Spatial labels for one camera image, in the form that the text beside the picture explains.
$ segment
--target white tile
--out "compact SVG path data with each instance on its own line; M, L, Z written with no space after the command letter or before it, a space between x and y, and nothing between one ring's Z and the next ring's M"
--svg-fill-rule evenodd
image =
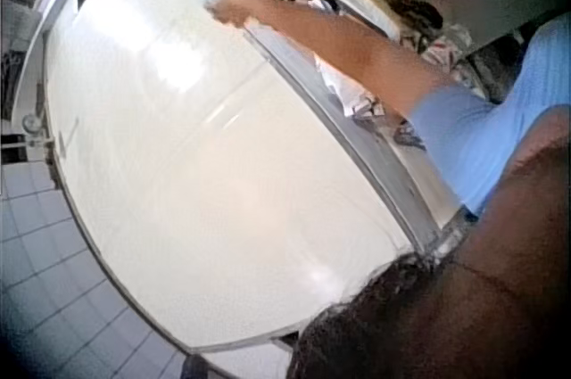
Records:
M161 370L137 351L128 359L119 374L125 379L158 379Z
M72 273L62 263L42 272L38 277L58 308L63 308L82 293L73 280Z
M48 224L71 217L70 208L68 207L61 190L43 192L41 194L37 194L37 198L39 199L40 207Z
M2 180L2 183L0 183L0 197L2 200L5 200L8 199L8 189L6 188L6 183L4 181L4 172L2 172L2 170L0 170L0 180Z
M51 225L49 231L54 239L55 248L62 258L83 251L87 247L73 218Z
M99 284L87 294L95 310L107 321L112 321L127 307L127 303L109 281Z
M20 238L2 243L2 282L12 285L33 275L34 270L28 259L28 254Z
M182 352L177 352L177 355L172 358L161 378L180 377L180 372L182 372L182 364L185 362L185 359L185 354Z
M103 317L91 306L91 303L87 301L87 296L74 301L62 311L62 315L71 324L79 339L85 343L103 330L107 324Z
M44 372L53 372L79 350L83 342L62 315L54 315L33 333L41 344Z
M174 351L175 348L156 332L152 332L139 348L139 352L161 370L167 365Z
M32 182L36 188L36 192L52 190L55 183L50 176L50 170L45 162L31 162L29 170L32 175Z
M3 42L6 41L6 43L9 41L9 39L2 37ZM3 136L9 136L12 133L12 123L9 120L4 120L1 119L0 120L0 133Z
M111 327L105 328L98 334L97 337L89 343L88 348L113 371L116 371L134 350L134 348L125 342Z
M20 310L8 294L2 294L0 300L0 324L2 335L8 342L20 338L29 331L26 321L21 316Z
M27 162L4 165L2 172L10 198L36 192Z
M126 309L113 321L112 327L133 348L136 348L151 332L151 327L133 309Z
M28 156L28 161L30 163L33 161L45 161L46 149L43 145L37 147L26 147L26 155Z
M21 240L36 272L49 268L60 261L60 254L55 249L52 235L47 227L24 235Z
M34 194L11 199L10 206L12 207L12 214L20 235L46 225L39 202Z
M105 279L91 251L83 251L65 260L65 264L70 269L73 280L84 292L91 290Z
M8 294L28 328L34 327L57 310L36 276L11 288Z
M103 363L89 348L76 354L56 379L107 379L112 370Z
M11 48L13 51L26 52L29 48L29 40L24 40L23 38L15 38Z
M12 208L10 208L10 203L8 201L2 201L0 204L0 209L2 209L0 238L2 241L5 241L6 239L14 238L18 234L18 229L16 228L16 223L14 222L14 217L12 216Z

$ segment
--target cloth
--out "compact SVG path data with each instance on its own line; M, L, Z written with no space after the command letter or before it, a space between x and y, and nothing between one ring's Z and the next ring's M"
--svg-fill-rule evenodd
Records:
M409 121L444 181L480 214L506 163L537 118L571 104L571 13L539 28L506 101L494 105L461 86L427 95Z

